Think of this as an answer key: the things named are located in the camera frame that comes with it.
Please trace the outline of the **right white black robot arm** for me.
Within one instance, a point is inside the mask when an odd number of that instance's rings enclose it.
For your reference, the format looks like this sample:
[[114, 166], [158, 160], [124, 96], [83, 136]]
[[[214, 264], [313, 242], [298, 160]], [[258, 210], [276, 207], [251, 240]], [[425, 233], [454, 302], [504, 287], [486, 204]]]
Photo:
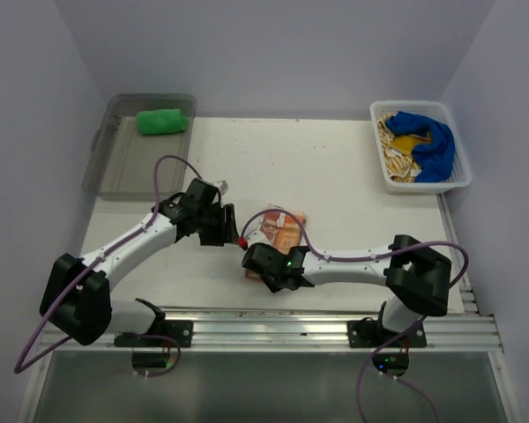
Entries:
[[390, 289], [393, 296], [363, 331], [383, 345], [396, 345], [423, 316], [448, 312], [451, 260], [409, 235], [397, 235], [389, 247], [370, 249], [364, 257], [354, 257], [351, 251], [315, 254], [306, 246], [282, 253], [255, 241], [248, 244], [242, 267], [255, 273], [272, 293], [334, 283]]

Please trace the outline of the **printed patterned towel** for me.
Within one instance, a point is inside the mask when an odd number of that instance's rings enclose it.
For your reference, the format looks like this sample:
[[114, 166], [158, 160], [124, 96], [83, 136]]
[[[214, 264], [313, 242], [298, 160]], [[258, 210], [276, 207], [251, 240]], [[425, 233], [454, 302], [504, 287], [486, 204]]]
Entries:
[[292, 247], [300, 244], [302, 230], [292, 217], [279, 211], [269, 211], [279, 209], [276, 204], [268, 204], [265, 209], [266, 213], [250, 223], [244, 239], [248, 244], [263, 242], [287, 254]]

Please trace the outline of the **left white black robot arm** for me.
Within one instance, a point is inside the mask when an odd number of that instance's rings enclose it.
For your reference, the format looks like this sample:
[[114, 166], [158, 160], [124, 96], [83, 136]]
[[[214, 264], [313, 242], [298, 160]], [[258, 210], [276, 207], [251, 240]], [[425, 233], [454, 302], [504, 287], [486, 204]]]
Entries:
[[56, 259], [43, 294], [40, 314], [68, 337], [90, 345], [113, 333], [132, 344], [153, 346], [172, 336], [164, 312], [149, 301], [114, 301], [113, 289], [162, 249], [197, 235], [203, 246], [238, 240], [235, 208], [222, 201], [227, 183], [196, 178], [184, 192], [158, 201], [131, 230], [80, 257]]

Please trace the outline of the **green microfiber towel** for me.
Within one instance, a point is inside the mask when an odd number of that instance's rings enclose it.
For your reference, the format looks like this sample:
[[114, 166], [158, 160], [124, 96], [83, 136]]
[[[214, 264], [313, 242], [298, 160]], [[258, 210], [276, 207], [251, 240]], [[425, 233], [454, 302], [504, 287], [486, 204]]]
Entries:
[[188, 129], [189, 121], [180, 108], [142, 111], [136, 115], [138, 132], [144, 136], [181, 133]]

